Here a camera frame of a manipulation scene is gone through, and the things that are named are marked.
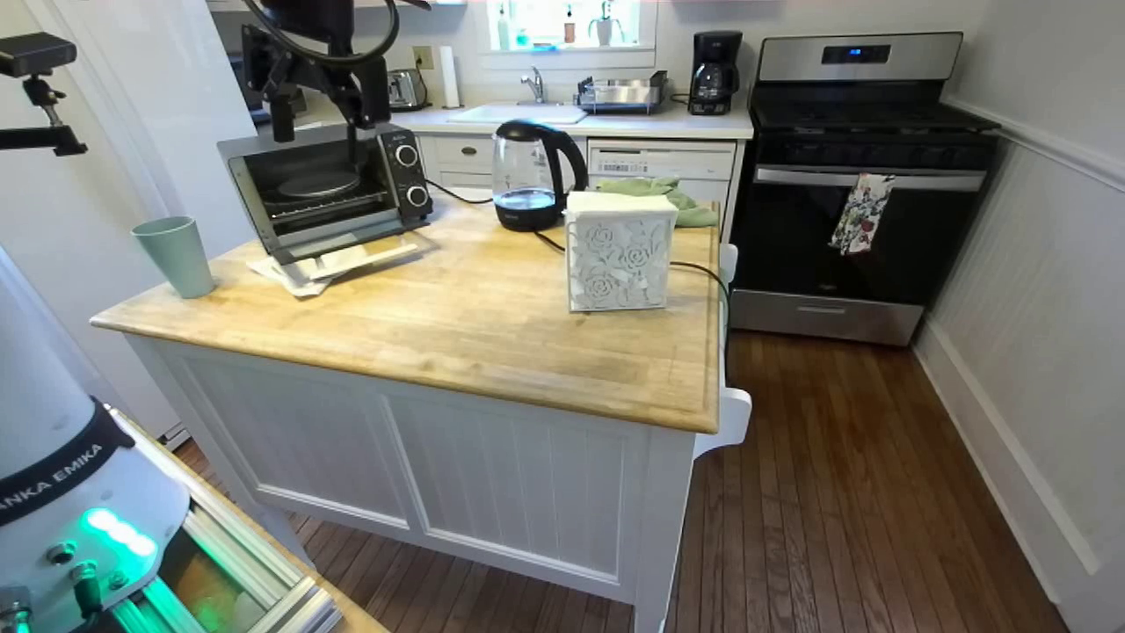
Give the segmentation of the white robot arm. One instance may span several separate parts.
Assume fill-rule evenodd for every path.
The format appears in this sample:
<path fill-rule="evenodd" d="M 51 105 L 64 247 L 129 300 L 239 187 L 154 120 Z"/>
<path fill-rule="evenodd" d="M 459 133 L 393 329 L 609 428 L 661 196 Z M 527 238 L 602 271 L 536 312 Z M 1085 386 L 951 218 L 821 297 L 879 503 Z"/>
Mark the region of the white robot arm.
<path fill-rule="evenodd" d="M 355 0 L 243 0 L 246 82 L 268 100 L 276 141 L 294 138 L 294 92 L 327 96 L 347 130 L 390 120 L 388 54 L 399 32 L 397 0 L 384 0 L 388 32 L 370 48 L 355 48 Z"/>

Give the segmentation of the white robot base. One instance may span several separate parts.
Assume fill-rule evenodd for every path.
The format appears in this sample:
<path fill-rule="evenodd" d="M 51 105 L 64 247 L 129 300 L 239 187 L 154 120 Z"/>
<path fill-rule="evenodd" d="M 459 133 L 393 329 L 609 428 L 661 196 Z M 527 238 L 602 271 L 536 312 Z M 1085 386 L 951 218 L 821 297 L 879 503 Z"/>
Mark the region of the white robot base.
<path fill-rule="evenodd" d="M 78 633 L 159 576 L 190 493 L 56 356 L 0 257 L 0 629 Z"/>

